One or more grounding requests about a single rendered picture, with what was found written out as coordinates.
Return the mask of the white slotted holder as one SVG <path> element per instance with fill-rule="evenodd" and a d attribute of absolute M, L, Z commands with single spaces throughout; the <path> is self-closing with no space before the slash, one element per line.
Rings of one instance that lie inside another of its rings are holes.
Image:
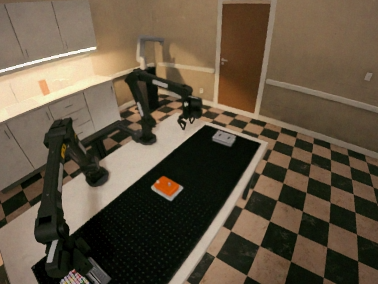
<path fill-rule="evenodd" d="M 90 260 L 91 259 L 91 260 Z M 89 261 L 90 260 L 90 261 Z M 91 273 L 94 275 L 94 277 L 101 283 L 101 284 L 107 284 L 111 278 L 109 275 L 106 274 L 106 272 L 99 267 L 99 265 L 90 257 L 88 259 L 89 262 L 92 263 L 92 265 L 95 267 L 94 270 L 91 271 Z M 100 270 L 99 270 L 100 269 Z M 94 272 L 94 273 L 93 273 Z M 96 274 L 95 274 L 96 273 Z M 101 275 L 101 276 L 100 276 Z M 102 281 L 103 280 L 103 281 Z"/>

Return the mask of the orange tube rack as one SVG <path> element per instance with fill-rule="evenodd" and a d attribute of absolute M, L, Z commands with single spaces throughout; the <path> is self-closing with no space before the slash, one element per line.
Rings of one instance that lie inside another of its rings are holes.
<path fill-rule="evenodd" d="M 165 178 L 165 179 L 163 179 Z M 168 181 L 167 181 L 168 180 Z M 164 194 L 168 195 L 169 197 L 171 197 L 171 195 L 173 195 L 179 188 L 179 185 L 176 184 L 175 182 L 169 180 L 168 178 L 166 177 L 161 177 L 159 179 L 160 183 L 157 184 L 157 182 L 154 184 L 154 187 L 156 187 L 156 189 L 158 189 L 159 191 L 163 192 Z M 161 182 L 162 181 L 162 182 Z M 163 182 L 164 181 L 164 182 Z M 167 182 L 166 182 L 167 181 Z M 170 184 L 172 184 L 171 186 L 168 185 L 168 182 L 171 182 Z M 163 185 L 162 185 L 163 184 Z M 175 184 L 175 185 L 174 185 Z M 164 186 L 165 185 L 165 186 Z M 174 186 L 173 186 L 174 185 Z M 168 188 L 169 187 L 169 188 Z M 171 188 L 172 187 L 172 188 Z M 161 189 L 162 188 L 162 189 Z M 168 188 L 168 189 L 167 189 Z M 170 189 L 171 188 L 171 189 Z"/>

